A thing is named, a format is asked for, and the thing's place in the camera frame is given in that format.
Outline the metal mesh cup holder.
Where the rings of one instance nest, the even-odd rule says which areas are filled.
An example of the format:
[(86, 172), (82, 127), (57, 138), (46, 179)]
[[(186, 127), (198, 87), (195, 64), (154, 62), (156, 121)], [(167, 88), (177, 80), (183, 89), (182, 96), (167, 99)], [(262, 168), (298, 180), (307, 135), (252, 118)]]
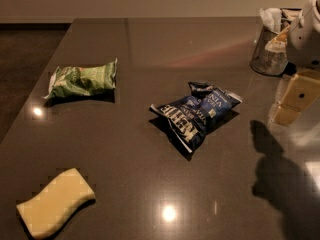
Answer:
[(278, 77), (293, 74), (296, 66), (287, 58), (287, 36), (292, 21), (300, 9), (279, 8), (282, 11), (281, 31), (273, 33), (263, 26), (250, 62), (251, 68), (262, 75)]

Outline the green jalapeno chip bag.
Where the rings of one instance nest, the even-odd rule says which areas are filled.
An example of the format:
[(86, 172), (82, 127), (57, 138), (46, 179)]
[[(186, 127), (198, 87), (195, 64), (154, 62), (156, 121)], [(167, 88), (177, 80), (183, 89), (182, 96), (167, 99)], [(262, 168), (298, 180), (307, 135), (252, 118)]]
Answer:
[(91, 97), (116, 88), (117, 60), (95, 67), (57, 67), (45, 99)]

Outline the yellow sponge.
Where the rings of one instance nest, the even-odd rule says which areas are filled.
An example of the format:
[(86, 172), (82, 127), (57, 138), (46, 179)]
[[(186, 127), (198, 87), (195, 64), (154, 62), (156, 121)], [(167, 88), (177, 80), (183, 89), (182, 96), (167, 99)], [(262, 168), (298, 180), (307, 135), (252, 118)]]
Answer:
[(87, 181), (71, 168), (16, 208), (30, 235), (43, 240), (57, 233), (80, 206), (95, 199)]

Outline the blue Kettle chip bag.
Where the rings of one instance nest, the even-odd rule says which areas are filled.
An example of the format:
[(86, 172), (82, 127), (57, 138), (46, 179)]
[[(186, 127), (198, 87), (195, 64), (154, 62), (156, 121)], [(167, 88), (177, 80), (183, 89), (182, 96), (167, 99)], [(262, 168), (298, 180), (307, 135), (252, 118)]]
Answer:
[(204, 141), (207, 133), (242, 98), (208, 82), (189, 82), (191, 94), (168, 104), (150, 106), (150, 110), (164, 117), (169, 129), (188, 154)]

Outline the white napkins in holder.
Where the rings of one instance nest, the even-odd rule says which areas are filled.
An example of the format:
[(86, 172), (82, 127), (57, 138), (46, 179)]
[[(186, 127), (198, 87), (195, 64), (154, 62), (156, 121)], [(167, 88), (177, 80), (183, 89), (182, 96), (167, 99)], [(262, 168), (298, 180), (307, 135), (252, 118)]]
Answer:
[(273, 33), (281, 31), (282, 11), (279, 8), (261, 8), (259, 13), (264, 27)]

